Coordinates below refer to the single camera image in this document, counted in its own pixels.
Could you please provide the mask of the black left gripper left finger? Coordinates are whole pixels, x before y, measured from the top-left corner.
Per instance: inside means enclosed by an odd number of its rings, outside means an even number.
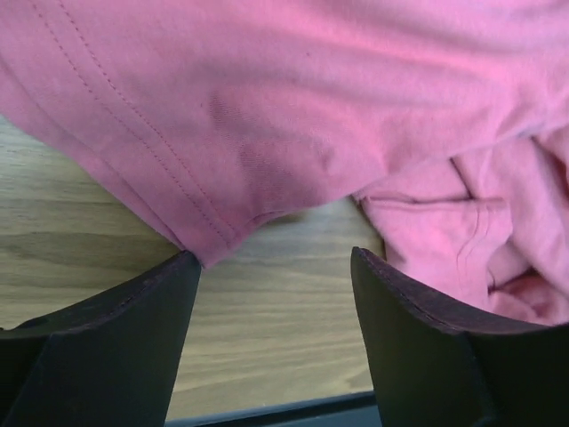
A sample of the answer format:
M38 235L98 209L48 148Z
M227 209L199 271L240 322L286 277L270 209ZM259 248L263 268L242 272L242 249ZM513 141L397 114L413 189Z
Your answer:
M1 332L3 426L162 426L201 265L136 278Z

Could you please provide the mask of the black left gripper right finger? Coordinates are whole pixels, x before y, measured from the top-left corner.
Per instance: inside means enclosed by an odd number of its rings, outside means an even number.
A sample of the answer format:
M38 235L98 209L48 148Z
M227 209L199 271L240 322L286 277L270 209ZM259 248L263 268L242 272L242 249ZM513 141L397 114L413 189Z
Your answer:
M472 307L363 248L350 269L383 425L567 425L567 325Z

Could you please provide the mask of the dusty red t-shirt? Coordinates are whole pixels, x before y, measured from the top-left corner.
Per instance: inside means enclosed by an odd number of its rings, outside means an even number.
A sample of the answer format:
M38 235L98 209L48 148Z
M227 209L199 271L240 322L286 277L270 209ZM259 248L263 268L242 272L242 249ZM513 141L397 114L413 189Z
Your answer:
M4 1L1 112L206 266L350 196L409 277L568 320L565 1Z

